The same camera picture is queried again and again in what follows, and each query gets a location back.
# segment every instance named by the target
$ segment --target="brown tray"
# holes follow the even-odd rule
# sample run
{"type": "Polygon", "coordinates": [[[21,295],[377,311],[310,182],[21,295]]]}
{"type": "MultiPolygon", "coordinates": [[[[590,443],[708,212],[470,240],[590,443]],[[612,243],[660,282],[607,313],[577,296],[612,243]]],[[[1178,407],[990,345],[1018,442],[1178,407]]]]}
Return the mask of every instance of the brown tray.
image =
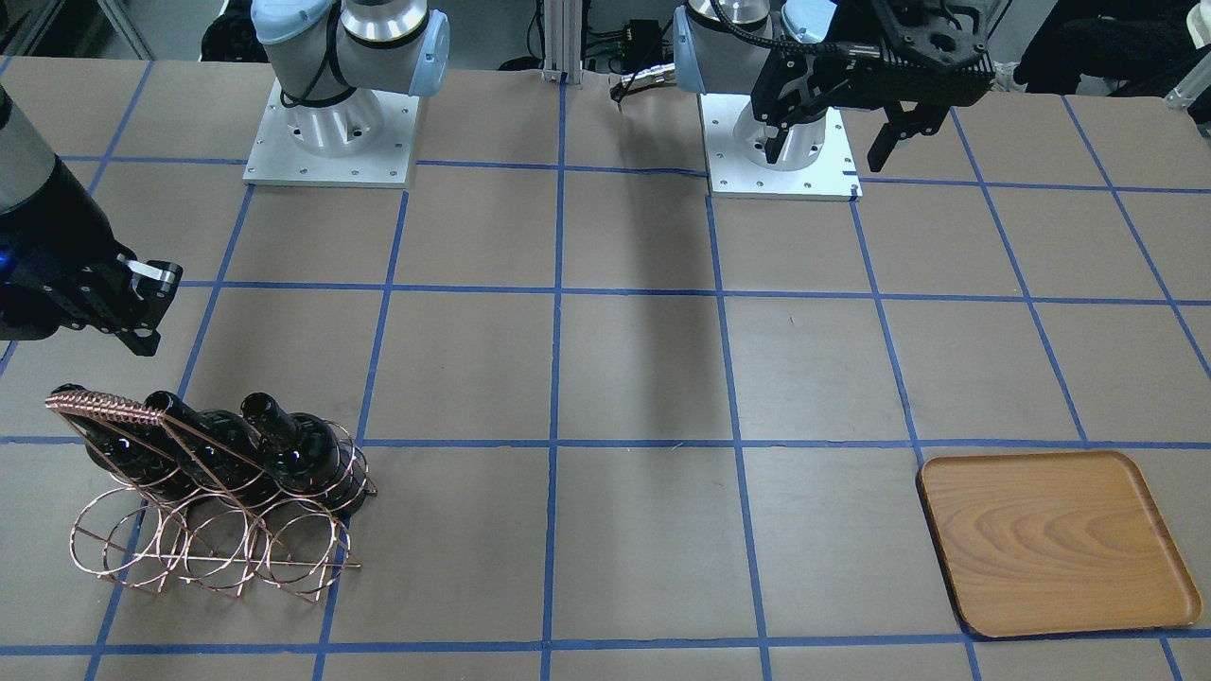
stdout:
{"type": "Polygon", "coordinates": [[[959,616],[985,636],[1201,616],[1148,485],[1120,452],[935,458],[918,482],[959,616]]]}

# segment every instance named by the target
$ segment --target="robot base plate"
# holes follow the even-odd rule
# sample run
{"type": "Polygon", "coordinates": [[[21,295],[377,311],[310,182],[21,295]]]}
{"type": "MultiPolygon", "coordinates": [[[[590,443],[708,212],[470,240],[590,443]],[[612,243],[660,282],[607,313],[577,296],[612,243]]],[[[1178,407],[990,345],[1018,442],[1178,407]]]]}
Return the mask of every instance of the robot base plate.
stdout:
{"type": "Polygon", "coordinates": [[[701,95],[702,139],[711,174],[711,194],[725,199],[799,199],[856,201],[862,196],[840,111],[828,109],[828,137],[814,164],[800,171],[769,170],[750,161],[731,135],[748,104],[746,95],[701,95]]]}
{"type": "Polygon", "coordinates": [[[243,168],[248,184],[288,187],[377,187],[407,189],[415,165],[414,142],[419,97],[374,91],[383,105],[385,130],[371,149],[351,156],[325,158],[292,139],[286,109],[274,81],[257,139],[243,168]]]}

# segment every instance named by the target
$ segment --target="cable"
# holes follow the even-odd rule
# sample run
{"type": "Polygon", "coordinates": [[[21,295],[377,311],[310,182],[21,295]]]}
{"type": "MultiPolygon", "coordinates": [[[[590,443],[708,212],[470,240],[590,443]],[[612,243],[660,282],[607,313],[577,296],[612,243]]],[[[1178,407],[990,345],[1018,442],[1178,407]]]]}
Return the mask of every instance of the cable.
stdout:
{"type": "MultiPolygon", "coordinates": [[[[333,0],[332,6],[328,7],[329,34],[335,28],[337,19],[339,17],[340,17],[340,0],[333,0]]],[[[315,90],[315,86],[320,84],[320,79],[323,78],[323,69],[328,68],[331,61],[332,61],[332,41],[329,40],[328,45],[325,47],[323,58],[320,59],[320,68],[315,71],[315,75],[311,78],[311,82],[308,84],[306,90],[303,91],[303,95],[300,95],[299,97],[294,97],[293,95],[287,95],[285,90],[281,91],[281,95],[279,95],[277,99],[282,103],[282,107],[287,109],[293,109],[294,107],[305,103],[308,101],[308,97],[310,97],[311,92],[315,90]]]]}
{"type": "Polygon", "coordinates": [[[711,8],[714,10],[716,16],[721,22],[723,22],[723,25],[728,29],[728,32],[739,38],[741,41],[754,47],[782,50],[799,55],[840,55],[865,59],[879,59],[883,56],[879,48],[874,45],[863,45],[859,42],[799,42],[797,40],[775,40],[771,38],[754,35],[736,25],[736,22],[731,21],[731,17],[723,11],[723,5],[719,0],[710,0],[710,2],[711,8]]]}
{"type": "MultiPolygon", "coordinates": [[[[648,45],[648,52],[643,56],[643,59],[641,61],[641,63],[647,63],[648,59],[652,58],[653,51],[655,51],[656,46],[662,45],[664,39],[665,39],[665,34],[668,33],[668,29],[672,25],[673,25],[673,19],[672,19],[672,17],[670,17],[670,19],[667,22],[665,22],[665,28],[660,29],[660,40],[653,40],[652,45],[648,45]]],[[[610,70],[614,70],[613,65],[610,65],[610,70]]],[[[615,104],[618,104],[619,110],[622,109],[622,99],[631,91],[631,86],[635,85],[635,79],[638,75],[639,75],[639,71],[635,71],[635,73],[631,74],[631,79],[627,80],[626,85],[624,85],[621,88],[619,88],[618,86],[610,88],[609,98],[613,99],[615,104]]]]}

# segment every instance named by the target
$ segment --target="grid square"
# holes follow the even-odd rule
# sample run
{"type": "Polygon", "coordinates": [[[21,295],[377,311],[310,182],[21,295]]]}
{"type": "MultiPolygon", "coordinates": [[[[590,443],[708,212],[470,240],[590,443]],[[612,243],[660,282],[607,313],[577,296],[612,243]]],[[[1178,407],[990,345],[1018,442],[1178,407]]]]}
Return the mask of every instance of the grid square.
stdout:
{"type": "Polygon", "coordinates": [[[729,298],[728,327],[746,439],[907,437],[871,301],[729,298]]]}
{"type": "Polygon", "coordinates": [[[564,286],[714,288],[706,181],[569,173],[564,179],[564,286]]]}
{"type": "Polygon", "coordinates": [[[534,71],[450,70],[420,109],[418,159],[556,164],[559,85],[534,71]]]}
{"type": "MultiPolygon", "coordinates": [[[[1206,600],[1211,594],[1211,528],[1206,522],[1211,517],[1211,497],[1206,493],[1211,457],[1203,450],[1130,450],[1126,453],[1143,471],[1182,561],[1206,600]]],[[[1205,602],[1203,617],[1194,625],[1211,625],[1211,610],[1205,602]]],[[[1211,675],[1195,679],[1211,679],[1211,675]]]]}
{"type": "Polygon", "coordinates": [[[184,397],[236,411],[265,391],[289,411],[354,430],[381,299],[377,291],[224,290],[184,397]]]}
{"type": "Polygon", "coordinates": [[[155,390],[174,390],[202,324],[210,291],[179,288],[160,324],[154,357],[131,354],[117,338],[96,328],[61,328],[36,343],[19,343],[0,378],[0,434],[70,436],[74,431],[42,400],[64,383],[142,400],[155,390]]]}
{"type": "Polygon", "coordinates": [[[696,95],[661,88],[627,98],[619,110],[609,88],[610,78],[595,73],[568,88],[568,164],[706,170],[696,95]]]}
{"type": "Polygon", "coordinates": [[[540,294],[392,293],[367,435],[546,439],[552,308],[540,294]]]}
{"type": "Polygon", "coordinates": [[[234,166],[110,164],[97,185],[97,202],[117,240],[140,258],[171,261],[185,269],[186,280],[211,281],[246,191],[234,166]]]}
{"type": "Polygon", "coordinates": [[[845,121],[845,136],[849,137],[850,153],[857,161],[857,172],[862,177],[879,178],[925,178],[925,179],[965,179],[976,178],[971,171],[963,141],[954,128],[954,121],[947,120],[936,135],[919,136],[907,144],[901,144],[891,153],[883,170],[872,173],[866,160],[867,150],[874,138],[888,122],[883,111],[842,111],[845,121]]]}
{"type": "Polygon", "coordinates": [[[1025,304],[889,301],[886,311],[920,437],[1077,436],[1025,304]]]}
{"type": "Polygon", "coordinates": [[[84,679],[88,656],[0,657],[0,679],[84,679]]]}
{"type": "Polygon", "coordinates": [[[1032,296],[1160,298],[1160,287],[1108,191],[992,189],[1032,296]]]}
{"type": "Polygon", "coordinates": [[[849,204],[723,199],[712,205],[724,288],[871,290],[849,204]]]}
{"type": "Polygon", "coordinates": [[[556,637],[757,634],[733,451],[559,450],[557,494],[556,637]]]}
{"type": "Polygon", "coordinates": [[[971,681],[959,645],[773,648],[769,658],[775,679],[971,681]]]}
{"type": "Polygon", "coordinates": [[[1040,304],[1039,315],[1092,440],[1211,440],[1211,380],[1173,311],[1040,304]]]}
{"type": "Polygon", "coordinates": [[[955,111],[988,182],[1106,185],[1060,97],[989,92],[955,111]]]}
{"type": "Polygon", "coordinates": [[[540,664],[539,653],[328,653],[323,677],[329,681],[533,681],[539,677],[540,664]]]}
{"type": "Polygon", "coordinates": [[[978,188],[880,184],[859,213],[879,291],[1022,293],[978,188]]]}
{"type": "Polygon", "coordinates": [[[758,681],[757,648],[557,651],[552,681],[758,681]]]}
{"type": "MultiPolygon", "coordinates": [[[[27,57],[4,71],[4,87],[57,154],[101,156],[145,68],[119,59],[27,57]]],[[[91,179],[80,182],[88,187],[91,179]]]]}
{"type": "MultiPolygon", "coordinates": [[[[5,613],[0,645],[92,645],[113,585],[76,570],[65,550],[67,539],[80,509],[116,485],[88,460],[79,443],[2,445],[0,464],[5,471],[0,476],[0,498],[5,500],[0,515],[0,607],[5,613]]],[[[98,507],[98,515],[90,516],[98,520],[88,526],[104,526],[108,532],[122,513],[138,508],[138,500],[128,502],[98,507]]],[[[127,534],[117,536],[125,540],[127,534]]],[[[93,559],[90,565],[101,565],[98,543],[81,542],[80,553],[93,559]]]]}
{"type": "Polygon", "coordinates": [[[333,641],[543,636],[545,450],[371,450],[333,641]]]}
{"type": "Polygon", "coordinates": [[[976,657],[985,681],[1173,681],[1149,639],[976,643],[976,657]]]}
{"type": "Polygon", "coordinates": [[[1183,679],[1211,679],[1211,640],[1173,640],[1169,645],[1183,679]]]}
{"type": "Polygon", "coordinates": [[[1120,198],[1169,292],[1178,299],[1211,299],[1206,274],[1211,195],[1130,193],[1120,198]]]}
{"type": "Polygon", "coordinates": [[[557,181],[552,171],[418,167],[395,280],[551,286],[557,181]]]}
{"type": "Polygon", "coordinates": [[[314,654],[105,656],[101,658],[97,681],[308,679],[314,666],[314,654]]]}
{"type": "Polygon", "coordinates": [[[713,297],[567,296],[562,320],[561,437],[731,436],[713,297]]]}
{"type": "Polygon", "coordinates": [[[911,450],[746,450],[745,470],[770,636],[958,630],[911,450]]]}
{"type": "Polygon", "coordinates": [[[1118,187],[1211,188],[1211,148],[1184,111],[1157,97],[1069,97],[1077,120],[1118,187]],[[1163,154],[1141,154],[1140,141],[1163,154]]]}
{"type": "Polygon", "coordinates": [[[225,279],[383,284],[400,199],[380,189],[258,187],[225,279]]]}
{"type": "Polygon", "coordinates": [[[155,62],[117,154],[247,159],[272,85],[269,64],[155,62]]]}

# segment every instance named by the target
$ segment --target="dark glass bottle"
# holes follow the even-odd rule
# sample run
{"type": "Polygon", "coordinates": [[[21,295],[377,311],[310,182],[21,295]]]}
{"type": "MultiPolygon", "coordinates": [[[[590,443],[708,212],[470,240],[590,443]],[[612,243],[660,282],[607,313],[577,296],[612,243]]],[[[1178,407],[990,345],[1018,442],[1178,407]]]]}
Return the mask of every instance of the dark glass bottle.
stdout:
{"type": "Polygon", "coordinates": [[[194,457],[197,457],[197,460],[194,460],[194,457],[177,450],[180,468],[199,487],[219,493],[223,493],[225,487],[236,500],[249,508],[259,507],[277,494],[274,481],[264,475],[259,465],[251,463],[258,460],[259,439],[242,418],[223,410],[195,412],[180,397],[167,390],[153,393],[144,404],[155,410],[163,410],[168,417],[240,454],[233,456],[184,429],[173,428],[173,434],[182,439],[194,457]]]}
{"type": "MultiPolygon", "coordinates": [[[[52,395],[73,390],[84,388],[68,383],[56,388],[52,395]]],[[[132,437],[115,433],[91,418],[62,416],[92,442],[96,450],[86,446],[85,451],[88,458],[107,473],[114,473],[116,469],[127,480],[166,503],[179,502],[197,490],[197,485],[176,462],[144,447],[132,437]]],[[[117,428],[170,456],[177,448],[168,434],[159,427],[122,423],[117,428]]]]}
{"type": "Polygon", "coordinates": [[[322,419],[286,413],[264,393],[248,395],[243,418],[262,435],[262,462],[287,492],[312,498],[329,511],[352,515],[366,500],[366,471],[351,460],[322,419]]]}

